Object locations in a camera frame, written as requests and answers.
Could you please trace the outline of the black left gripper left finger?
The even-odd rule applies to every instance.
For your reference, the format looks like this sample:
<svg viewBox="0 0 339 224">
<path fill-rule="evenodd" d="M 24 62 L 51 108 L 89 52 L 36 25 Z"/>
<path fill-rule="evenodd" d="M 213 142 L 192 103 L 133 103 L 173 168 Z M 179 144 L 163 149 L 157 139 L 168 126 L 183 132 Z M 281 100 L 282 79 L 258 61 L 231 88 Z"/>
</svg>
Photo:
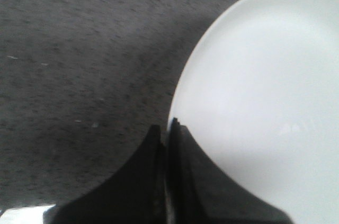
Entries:
<svg viewBox="0 0 339 224">
<path fill-rule="evenodd" d="M 165 147 L 152 125 L 128 161 L 103 184 L 43 215 L 44 223 L 166 223 Z"/>
</svg>

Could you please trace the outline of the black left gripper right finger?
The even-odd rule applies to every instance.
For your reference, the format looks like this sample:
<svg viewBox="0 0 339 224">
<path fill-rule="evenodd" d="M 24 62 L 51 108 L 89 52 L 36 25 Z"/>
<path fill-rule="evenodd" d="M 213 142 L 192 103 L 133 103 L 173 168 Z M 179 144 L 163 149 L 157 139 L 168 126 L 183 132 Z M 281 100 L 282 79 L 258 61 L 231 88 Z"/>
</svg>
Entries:
<svg viewBox="0 0 339 224">
<path fill-rule="evenodd" d="M 166 147 L 172 223 L 292 223 L 285 212 L 225 174 L 176 118 Z"/>
</svg>

